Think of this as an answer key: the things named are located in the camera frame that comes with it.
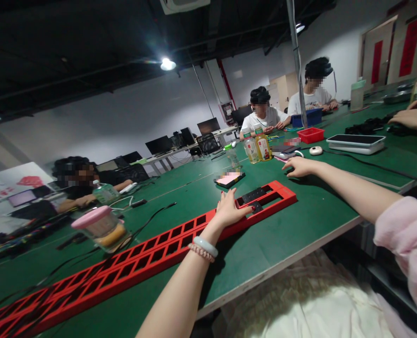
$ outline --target red basket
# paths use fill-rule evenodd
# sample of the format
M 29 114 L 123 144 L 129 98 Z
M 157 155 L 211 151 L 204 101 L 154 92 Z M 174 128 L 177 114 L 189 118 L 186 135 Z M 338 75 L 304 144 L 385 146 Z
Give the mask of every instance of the red basket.
M 310 144 L 319 141 L 323 141 L 324 139 L 324 130 L 318 128 L 307 128 L 298 132 L 301 141 Z

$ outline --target black ceiling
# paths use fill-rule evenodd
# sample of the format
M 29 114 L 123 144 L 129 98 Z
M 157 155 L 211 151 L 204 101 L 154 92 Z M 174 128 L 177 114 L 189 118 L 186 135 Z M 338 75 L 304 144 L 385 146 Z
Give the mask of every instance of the black ceiling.
M 295 0 L 309 26 L 336 0 Z M 0 1 L 0 116 L 9 121 L 290 39 L 285 0 L 211 0 L 165 15 L 159 0 Z

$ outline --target green table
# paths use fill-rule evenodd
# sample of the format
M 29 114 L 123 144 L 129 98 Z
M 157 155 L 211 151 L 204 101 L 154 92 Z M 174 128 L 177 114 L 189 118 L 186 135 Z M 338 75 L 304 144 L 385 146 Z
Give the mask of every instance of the green table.
M 373 106 L 336 120 L 337 116 L 345 113 L 345 108 L 341 108 L 325 118 L 323 124 L 332 122 L 325 128 L 325 137 L 343 133 L 347 126 L 361 123 L 369 117 L 384 116 L 399 108 Z M 296 133 L 286 135 L 291 138 Z M 319 144 L 327 147 L 324 141 Z M 401 138 L 388 136 L 386 145 L 387 150 L 363 158 L 417 176 L 417 137 L 404 138 L 402 142 Z M 235 185 L 237 196 L 277 180 L 296 193 L 298 202 L 244 233 L 219 243 L 220 258 L 208 272 L 199 317 L 251 289 L 362 221 L 342 198 L 317 177 L 290 180 L 281 171 L 281 162 L 272 160 L 252 165 L 246 159 L 242 144 L 235 149 L 246 173 L 246 177 Z M 394 158 L 401 154 L 404 154 L 405 163 Z M 390 185 L 396 191 L 411 184 L 410 179 L 370 168 L 343 156 L 323 154 L 317 159 L 369 180 Z M 148 203 L 124 213 L 126 227 L 134 231 L 155 211 L 177 202 L 176 206 L 159 213 L 141 232 L 137 238 L 139 243 L 215 208 L 222 188 L 215 186 L 213 179 L 227 165 L 226 157 L 222 156 L 213 161 L 208 158 L 205 161 L 190 162 L 163 174 L 155 184 L 135 194 L 135 200 L 146 199 Z M 37 283 L 69 257 L 92 248 L 92 244 L 86 241 L 80 245 L 71 245 L 61 252 L 56 251 L 55 247 L 72 233 L 69 228 L 59 230 L 14 260 L 0 261 L 0 299 Z M 101 259 L 102 254 L 97 252 L 73 267 L 64 268 L 59 278 L 92 266 Z M 42 337 L 134 336 L 176 268 L 174 266 L 78 314 L 43 333 Z

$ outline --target hair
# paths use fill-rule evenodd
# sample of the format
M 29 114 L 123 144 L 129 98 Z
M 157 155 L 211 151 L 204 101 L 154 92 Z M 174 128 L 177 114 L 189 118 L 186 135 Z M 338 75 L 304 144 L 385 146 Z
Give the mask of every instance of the hair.
M 60 178 L 62 176 L 72 176 L 77 170 L 81 170 L 84 165 L 93 165 L 96 170 L 96 163 L 90 162 L 87 157 L 70 156 L 56 160 L 52 171 L 52 176 Z
M 310 61 L 306 65 L 306 83 L 307 79 L 321 79 L 326 77 L 326 68 L 329 68 L 331 65 L 329 63 L 329 58 L 326 56 L 320 57 L 318 59 Z
M 270 93 L 266 90 L 265 87 L 260 86 L 251 91 L 251 103 L 260 104 L 267 103 L 271 99 Z

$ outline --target pink sleeve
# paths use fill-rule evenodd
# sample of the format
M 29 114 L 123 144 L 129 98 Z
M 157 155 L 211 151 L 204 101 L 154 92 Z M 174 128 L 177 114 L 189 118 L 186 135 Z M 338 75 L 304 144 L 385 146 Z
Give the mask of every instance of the pink sleeve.
M 374 243 L 393 252 L 409 280 L 417 305 L 417 200 L 405 197 L 395 202 L 376 221 Z

